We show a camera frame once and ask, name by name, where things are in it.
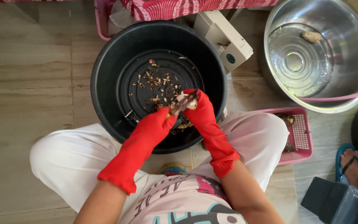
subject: black bucket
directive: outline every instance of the black bucket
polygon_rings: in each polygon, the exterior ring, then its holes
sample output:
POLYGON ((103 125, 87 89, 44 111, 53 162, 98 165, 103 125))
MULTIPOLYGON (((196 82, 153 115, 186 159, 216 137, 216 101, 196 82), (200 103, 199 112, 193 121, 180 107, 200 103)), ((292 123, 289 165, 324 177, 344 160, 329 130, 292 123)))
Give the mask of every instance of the black bucket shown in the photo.
MULTIPOLYGON (((143 79, 151 69, 155 76, 163 78, 169 73, 171 79, 175 77, 182 90, 204 90, 216 120, 221 117, 226 105, 226 73, 212 45, 193 29, 178 23, 140 22, 108 41, 92 70, 93 106, 103 126, 117 141, 123 143, 135 129, 136 120, 155 111, 149 99, 156 93, 146 84, 144 88, 137 85, 138 76, 143 79), (158 66, 153 67, 150 59, 158 66)), ((169 134, 153 153, 178 152, 201 140, 194 127, 186 128, 176 135, 169 134)))

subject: pink t-shirt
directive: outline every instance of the pink t-shirt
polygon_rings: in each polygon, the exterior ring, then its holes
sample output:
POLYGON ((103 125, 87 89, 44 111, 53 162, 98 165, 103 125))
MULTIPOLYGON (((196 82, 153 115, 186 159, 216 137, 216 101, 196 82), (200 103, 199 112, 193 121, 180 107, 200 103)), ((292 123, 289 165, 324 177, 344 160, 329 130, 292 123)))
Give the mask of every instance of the pink t-shirt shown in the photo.
POLYGON ((232 210, 219 182, 194 174, 166 177, 127 211, 131 224, 247 224, 232 210))

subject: pink basket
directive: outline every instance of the pink basket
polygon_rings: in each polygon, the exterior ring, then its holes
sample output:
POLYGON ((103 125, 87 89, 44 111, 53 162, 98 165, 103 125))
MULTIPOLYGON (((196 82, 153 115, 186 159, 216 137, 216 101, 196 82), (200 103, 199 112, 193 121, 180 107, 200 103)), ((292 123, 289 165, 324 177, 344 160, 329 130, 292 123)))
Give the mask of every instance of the pink basket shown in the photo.
POLYGON ((109 15, 115 0, 94 0, 97 32, 100 38, 110 40, 109 15))
POLYGON ((295 122, 288 127, 289 135, 287 142, 291 143, 298 150, 296 152, 283 152, 279 165, 296 163, 304 161, 311 157, 313 152, 313 144, 311 141, 311 133, 309 120, 307 118, 306 109, 301 106, 291 106, 275 109, 257 110, 257 112, 271 114, 290 114, 295 116, 295 122))

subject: tiled floor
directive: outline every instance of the tiled floor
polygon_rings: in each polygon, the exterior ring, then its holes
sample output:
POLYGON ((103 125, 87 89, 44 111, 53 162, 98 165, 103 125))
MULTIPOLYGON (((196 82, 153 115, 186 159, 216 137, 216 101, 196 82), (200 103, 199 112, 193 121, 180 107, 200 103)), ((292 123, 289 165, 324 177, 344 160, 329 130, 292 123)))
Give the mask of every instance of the tiled floor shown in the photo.
MULTIPOLYGON (((68 224, 74 211, 32 175, 29 150, 52 131, 98 122, 90 74, 105 41, 98 37, 91 1, 33 4, 39 6, 39 24, 0 4, 0 224, 68 224)), ((228 76, 229 110, 294 105, 266 86, 256 63, 267 16, 243 10, 233 22, 255 55, 228 76)), ((278 166, 266 190, 286 223, 299 223, 297 202, 311 177, 332 177, 332 156, 339 143, 348 141, 354 112, 309 112, 315 154, 304 163, 278 166)), ((142 170, 155 173, 170 162, 192 169, 208 156, 197 144, 170 155, 152 155, 142 170)), ((309 223, 316 219, 301 208, 299 217, 309 223)))

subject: white pants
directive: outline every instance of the white pants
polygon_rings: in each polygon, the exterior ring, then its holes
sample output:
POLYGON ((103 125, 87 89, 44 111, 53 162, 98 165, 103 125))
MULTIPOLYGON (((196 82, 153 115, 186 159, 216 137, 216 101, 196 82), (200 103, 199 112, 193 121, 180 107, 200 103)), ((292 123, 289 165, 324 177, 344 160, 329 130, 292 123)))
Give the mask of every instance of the white pants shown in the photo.
MULTIPOLYGON (((289 133, 285 123, 272 114, 230 111, 220 128, 265 191, 287 142, 289 133)), ((37 178, 79 212, 97 184, 97 174, 114 158, 119 147, 120 144, 100 124, 55 131, 32 147, 31 169, 37 178)), ((188 173, 219 181, 210 161, 211 156, 188 173)), ((164 177, 138 170, 134 177, 137 191, 127 197, 121 216, 143 189, 164 177)))

